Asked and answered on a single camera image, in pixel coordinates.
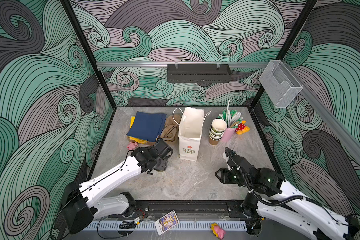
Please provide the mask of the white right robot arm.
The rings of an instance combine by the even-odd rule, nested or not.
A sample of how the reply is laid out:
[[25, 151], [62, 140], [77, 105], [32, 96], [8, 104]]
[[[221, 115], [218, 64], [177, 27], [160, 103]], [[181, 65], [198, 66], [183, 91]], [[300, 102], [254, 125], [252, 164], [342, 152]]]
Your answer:
[[223, 184], [248, 190], [239, 208], [246, 217], [248, 234], [257, 236], [263, 219], [278, 222], [311, 240], [353, 240], [360, 231], [353, 215], [343, 216], [327, 209], [274, 170], [257, 169], [240, 156], [225, 160], [227, 167], [215, 175]]

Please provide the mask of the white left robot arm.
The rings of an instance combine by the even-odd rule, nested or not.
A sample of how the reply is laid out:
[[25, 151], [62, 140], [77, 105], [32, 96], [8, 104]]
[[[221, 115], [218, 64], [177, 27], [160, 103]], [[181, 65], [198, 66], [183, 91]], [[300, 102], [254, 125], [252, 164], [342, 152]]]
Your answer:
[[80, 184], [68, 184], [61, 198], [59, 215], [64, 218], [69, 234], [81, 232], [94, 219], [109, 215], [131, 216], [136, 202], [129, 192], [113, 198], [106, 198], [106, 194], [142, 173], [150, 175], [153, 170], [166, 170], [172, 154], [173, 149], [165, 143], [140, 147], [128, 151], [120, 164], [100, 176]]

